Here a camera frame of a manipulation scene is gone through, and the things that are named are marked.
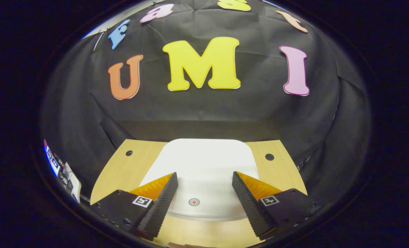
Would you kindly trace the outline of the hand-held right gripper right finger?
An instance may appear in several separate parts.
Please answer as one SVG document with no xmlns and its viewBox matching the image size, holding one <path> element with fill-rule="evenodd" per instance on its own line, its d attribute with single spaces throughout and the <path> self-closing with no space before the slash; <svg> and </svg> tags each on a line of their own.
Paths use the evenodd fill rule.
<svg viewBox="0 0 409 248">
<path fill-rule="evenodd" d="M 233 173 L 232 187 L 260 240 L 293 230 L 322 208 L 295 188 L 280 190 L 238 171 Z"/>
</svg>

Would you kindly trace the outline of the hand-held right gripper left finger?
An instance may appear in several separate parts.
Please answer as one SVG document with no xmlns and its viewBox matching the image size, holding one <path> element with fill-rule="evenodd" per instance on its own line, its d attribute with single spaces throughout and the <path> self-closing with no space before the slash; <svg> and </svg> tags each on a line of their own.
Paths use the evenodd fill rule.
<svg viewBox="0 0 409 248">
<path fill-rule="evenodd" d="M 90 209 L 115 227 L 152 241 L 158 236 L 176 190 L 173 172 L 130 192 L 115 190 Z"/>
</svg>

